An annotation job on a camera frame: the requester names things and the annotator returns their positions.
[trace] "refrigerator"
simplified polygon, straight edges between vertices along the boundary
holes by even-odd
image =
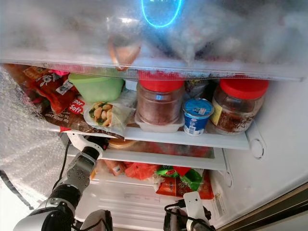
[[[129,140],[211,147],[213,158],[115,150],[103,158],[209,169],[215,196],[203,204],[219,230],[257,229],[306,210],[306,1],[2,0],[0,10],[1,63],[135,80],[140,70],[185,80],[270,80],[261,110],[240,135],[125,131]],[[52,124],[44,129],[77,140],[110,137]],[[107,209],[115,227],[160,231],[164,207],[177,199],[156,194],[147,181],[98,174],[76,218]]]

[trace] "blue light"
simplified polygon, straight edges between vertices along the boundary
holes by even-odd
[[[153,27],[157,27],[157,28],[162,28],[162,27],[166,27],[166,26],[170,25],[175,20],[175,18],[178,16],[178,14],[180,12],[181,5],[182,5],[182,0],[179,0],[177,10],[176,10],[174,16],[172,17],[172,19],[168,23],[163,24],[163,25],[155,25],[154,23],[150,22],[150,20],[148,19],[147,15],[145,14],[144,3],[143,3],[144,1],[145,0],[141,0],[143,16],[144,16],[145,20],[148,22],[148,24],[150,24]]]

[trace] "black cable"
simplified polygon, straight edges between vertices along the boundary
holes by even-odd
[[[20,192],[15,188],[15,186],[12,184],[8,176],[6,175],[5,171],[0,169],[0,177],[2,178],[5,185],[14,193],[18,198],[27,206],[30,210],[33,210],[34,208],[31,206],[31,204],[20,194]]]
[[[63,160],[63,164],[62,164],[62,169],[61,169],[61,172],[60,172],[60,176],[59,176],[59,179],[55,182],[55,184],[53,185],[53,188],[52,190],[54,190],[54,188],[56,187],[56,185],[59,183],[59,181],[61,180],[62,178],[62,175],[63,175],[63,172],[64,172],[64,168],[65,168],[65,164],[66,164],[66,158],[67,158],[67,152],[68,152],[68,148],[69,148],[69,145],[71,144],[72,142],[70,140],[68,140],[68,143],[66,145],[66,149],[65,149],[65,154],[64,154],[64,160]]]
[[[175,213],[175,212],[172,212],[171,209],[168,209],[169,207],[174,207],[174,206],[179,206],[179,204],[176,203],[176,204],[172,204],[172,205],[167,205],[167,206],[165,206],[165,212],[166,212],[166,213],[173,214],[173,215],[175,215],[175,216],[177,216],[177,217],[181,217],[181,218],[186,218],[186,219],[192,220],[192,221],[194,221],[194,222],[196,222],[196,223],[198,223],[198,224],[204,226],[204,227],[205,227],[207,230],[209,230],[209,231],[215,231],[214,229],[212,229],[212,228],[211,228],[209,225],[207,225],[206,223],[200,222],[199,219],[195,219],[195,218],[192,218],[192,217],[189,217],[189,216],[186,216],[186,215],[182,215],[182,214],[179,214],[179,213]]]
[[[86,229],[83,229],[83,230],[81,230],[81,229],[78,229],[76,226],[74,226],[74,225],[72,225],[72,228],[74,229],[74,230],[76,230],[76,231],[88,231],[88,230],[90,230],[90,229],[93,229],[95,226],[98,226],[99,225],[99,223],[100,222],[103,222],[103,224],[104,224],[104,226],[105,226],[105,228],[107,229],[107,231],[110,231],[110,229],[109,229],[109,227],[108,227],[108,225],[106,224],[106,221],[104,220],[104,219],[100,219],[97,223],[95,223],[94,225],[92,225],[92,226],[90,226],[90,227],[88,227],[88,228],[86,228]]]

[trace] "glass jar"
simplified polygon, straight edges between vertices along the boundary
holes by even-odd
[[[222,79],[212,100],[211,122],[223,135],[246,131],[261,108],[268,80]]]
[[[154,125],[174,123],[180,116],[184,86],[169,92],[157,92],[137,85],[137,113],[142,121]]]

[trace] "plastic container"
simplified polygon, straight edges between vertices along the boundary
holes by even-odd
[[[216,132],[236,135],[246,131],[264,101],[268,80],[222,79],[213,97],[211,121]]]
[[[176,122],[172,124],[160,126],[160,125],[153,125],[153,124],[148,124],[148,123],[143,122],[140,119],[139,114],[136,113],[135,123],[138,124],[143,131],[172,133],[172,132],[177,132],[179,128],[184,125],[184,117],[181,115]]]
[[[88,102],[116,100],[124,84],[121,78],[90,76],[71,73],[68,76],[82,97]]]
[[[180,116],[183,84],[176,90],[157,92],[137,85],[137,112],[143,122],[153,125],[167,125],[176,122]]]
[[[191,99],[183,105],[184,131],[191,136],[203,134],[205,126],[214,112],[213,105],[206,99]]]

